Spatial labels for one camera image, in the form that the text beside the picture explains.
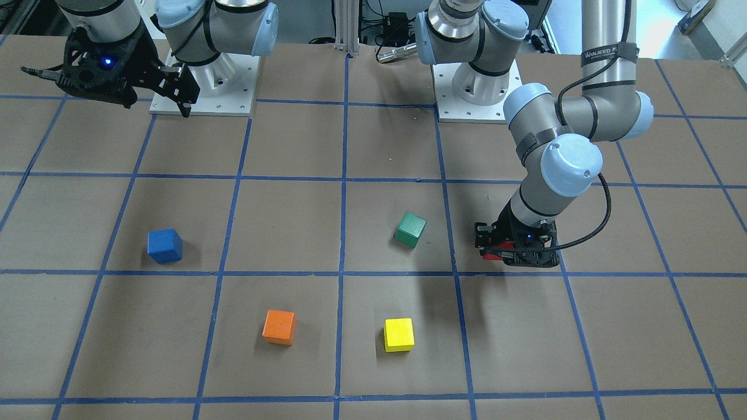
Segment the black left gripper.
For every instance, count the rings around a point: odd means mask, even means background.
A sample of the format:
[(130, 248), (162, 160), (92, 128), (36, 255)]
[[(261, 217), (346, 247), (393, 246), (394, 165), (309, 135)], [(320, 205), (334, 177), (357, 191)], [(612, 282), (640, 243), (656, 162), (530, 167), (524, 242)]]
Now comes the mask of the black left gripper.
[(474, 246), (481, 249), (504, 249), (515, 253), (513, 260), (504, 260), (505, 265), (516, 267), (552, 268), (558, 266), (560, 258), (557, 250), (548, 250), (557, 244), (557, 225), (549, 222), (539, 227), (522, 223), (512, 209), (502, 210), (496, 222), (474, 224)]

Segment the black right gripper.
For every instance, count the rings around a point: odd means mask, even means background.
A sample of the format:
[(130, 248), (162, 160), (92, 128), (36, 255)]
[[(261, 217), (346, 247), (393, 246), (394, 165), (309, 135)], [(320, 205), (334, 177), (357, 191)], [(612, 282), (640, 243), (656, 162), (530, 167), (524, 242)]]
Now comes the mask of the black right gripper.
[(53, 68), (21, 67), (22, 72), (52, 80), (70, 96), (130, 109), (138, 101), (134, 88), (145, 88), (171, 99), (182, 117), (189, 118), (197, 101), (198, 83), (184, 64), (166, 66), (146, 27), (138, 27), (119, 41), (99, 43), (77, 27), (67, 38), (64, 62)]

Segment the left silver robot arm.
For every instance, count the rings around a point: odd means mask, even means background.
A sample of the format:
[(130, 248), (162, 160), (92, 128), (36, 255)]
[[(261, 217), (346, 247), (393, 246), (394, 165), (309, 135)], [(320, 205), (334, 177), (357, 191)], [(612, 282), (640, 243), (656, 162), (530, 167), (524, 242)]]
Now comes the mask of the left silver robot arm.
[(529, 32), (526, 11), (513, 1), (433, 1), (418, 13), (414, 34), (423, 64), (459, 64), (453, 87), (469, 103), (502, 110), (526, 170), (492, 224), (474, 226), (484, 260), (516, 267), (552, 268), (558, 251), (592, 234), (559, 244), (556, 218), (601, 174), (598, 142), (642, 135), (654, 107), (638, 92), (635, 1), (582, 3), (582, 78), (553, 95), (542, 83), (511, 93), (509, 70)]

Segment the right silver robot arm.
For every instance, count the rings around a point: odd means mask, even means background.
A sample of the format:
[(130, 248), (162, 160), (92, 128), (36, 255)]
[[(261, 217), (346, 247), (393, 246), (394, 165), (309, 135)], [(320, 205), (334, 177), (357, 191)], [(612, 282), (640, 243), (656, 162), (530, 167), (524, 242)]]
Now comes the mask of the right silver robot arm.
[(169, 43), (160, 59), (134, 1), (59, 1), (72, 25), (62, 64), (22, 72), (70, 96), (131, 107), (139, 88), (154, 114), (250, 116), (259, 61), (277, 44), (269, 1), (157, 1), (151, 22)]

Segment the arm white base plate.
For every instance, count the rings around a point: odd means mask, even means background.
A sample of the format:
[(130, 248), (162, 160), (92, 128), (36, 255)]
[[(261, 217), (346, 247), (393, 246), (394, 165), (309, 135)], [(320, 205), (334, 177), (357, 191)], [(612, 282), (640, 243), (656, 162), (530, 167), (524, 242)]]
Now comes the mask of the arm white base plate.
[(507, 123), (506, 98), (522, 85), (516, 61), (497, 77), (479, 74), (468, 63), (436, 64), (431, 69), (440, 122)]
[(233, 53), (211, 53), (208, 59), (188, 61), (200, 92), (190, 116), (250, 117), (261, 58)]

